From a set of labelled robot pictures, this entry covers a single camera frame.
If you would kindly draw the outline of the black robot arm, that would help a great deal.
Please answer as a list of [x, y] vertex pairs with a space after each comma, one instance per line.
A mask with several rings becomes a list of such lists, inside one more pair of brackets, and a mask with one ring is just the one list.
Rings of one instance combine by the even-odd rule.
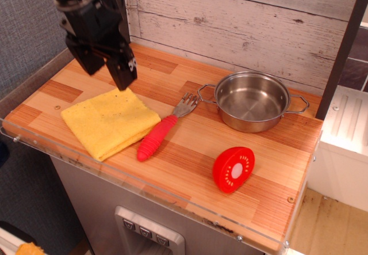
[[54, 0], [66, 45], [89, 75], [106, 66], [119, 90], [137, 79], [125, 0]]

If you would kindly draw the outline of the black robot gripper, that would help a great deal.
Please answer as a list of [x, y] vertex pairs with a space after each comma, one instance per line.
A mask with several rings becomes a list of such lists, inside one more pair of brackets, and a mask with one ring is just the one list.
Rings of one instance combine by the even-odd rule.
[[59, 2], [66, 45], [89, 75], [106, 66], [120, 91], [137, 79], [136, 58], [122, 35], [124, 20], [116, 0]]

